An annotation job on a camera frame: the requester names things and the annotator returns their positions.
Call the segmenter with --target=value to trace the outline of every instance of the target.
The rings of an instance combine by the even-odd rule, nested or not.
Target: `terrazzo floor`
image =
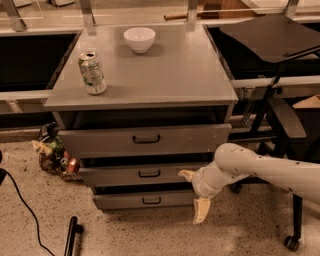
[[[69,221],[85,228],[73,255],[319,255],[320,206],[304,201],[297,252],[282,243],[292,234],[292,196],[272,185],[225,188],[207,219],[192,225],[193,206],[102,212],[83,184],[42,171],[33,151],[35,131],[0,132],[1,167],[12,174],[39,219],[42,243],[64,255]],[[7,176],[0,186],[0,255],[49,255],[37,241],[36,225]]]

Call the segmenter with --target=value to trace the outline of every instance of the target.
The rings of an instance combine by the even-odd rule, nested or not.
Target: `aluminum can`
[[[100,94],[107,89],[101,62],[96,52],[82,53],[78,64],[88,93]]]

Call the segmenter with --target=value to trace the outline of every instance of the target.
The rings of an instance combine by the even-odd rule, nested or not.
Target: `white bowl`
[[[151,28],[136,27],[124,32],[127,45],[136,53],[145,53],[154,42],[156,32]]]

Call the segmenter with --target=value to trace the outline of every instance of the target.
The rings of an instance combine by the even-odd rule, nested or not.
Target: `black cable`
[[[32,211],[32,209],[30,208],[30,206],[26,203],[26,201],[22,198],[22,196],[21,196],[21,194],[20,194],[20,190],[19,190],[19,188],[18,188],[18,185],[17,185],[17,183],[15,182],[14,178],[12,177],[12,175],[11,175],[8,171],[6,171],[6,170],[4,170],[4,171],[7,173],[7,175],[8,175],[8,176],[10,177],[10,179],[12,180],[13,185],[15,186],[15,188],[16,188],[16,190],[17,190],[17,192],[18,192],[18,195],[19,195],[21,201],[22,201],[22,202],[24,203],[24,205],[28,208],[28,210],[31,212],[32,216],[34,217],[34,219],[35,219],[35,221],[36,221],[36,224],[37,224],[38,242],[39,242],[40,246],[41,246],[42,248],[46,249],[51,255],[54,256],[54,254],[53,254],[46,246],[44,246],[44,245],[41,243],[41,239],[40,239],[40,227],[39,227],[39,222],[38,222],[37,216],[36,216],[35,213]]]

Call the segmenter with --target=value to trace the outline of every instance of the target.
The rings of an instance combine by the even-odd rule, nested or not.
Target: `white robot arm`
[[[248,176],[261,178],[320,205],[320,164],[257,155],[237,144],[226,143],[215,152],[215,161],[197,171],[182,170],[199,199],[194,200],[193,224],[206,218],[210,202],[224,186]]]

